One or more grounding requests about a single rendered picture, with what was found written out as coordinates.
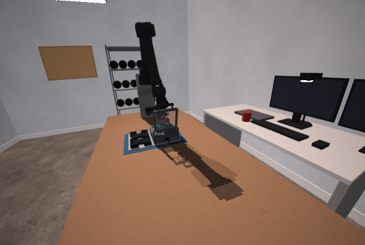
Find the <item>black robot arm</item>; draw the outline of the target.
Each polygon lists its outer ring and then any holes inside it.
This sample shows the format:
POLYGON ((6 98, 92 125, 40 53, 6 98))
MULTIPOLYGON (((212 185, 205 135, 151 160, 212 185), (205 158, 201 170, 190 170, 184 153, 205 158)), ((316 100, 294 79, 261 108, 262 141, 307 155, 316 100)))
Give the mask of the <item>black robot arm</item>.
POLYGON ((135 23, 135 30, 137 38, 140 38, 141 51, 141 74, 139 75, 139 85, 151 85, 153 98, 156 98, 155 106, 145 107, 146 115, 153 114, 154 109, 158 110, 158 104, 168 104, 165 97, 166 89, 162 84, 159 76, 155 53, 153 49, 152 37, 155 37, 155 27, 151 22, 137 22, 135 23), (147 33, 144 33, 147 32, 147 33), (146 53, 145 53, 146 51, 146 53), (142 79, 141 79, 142 78, 142 79), (150 81, 151 80, 151 81, 150 81), (156 87, 158 85, 158 87, 156 87))

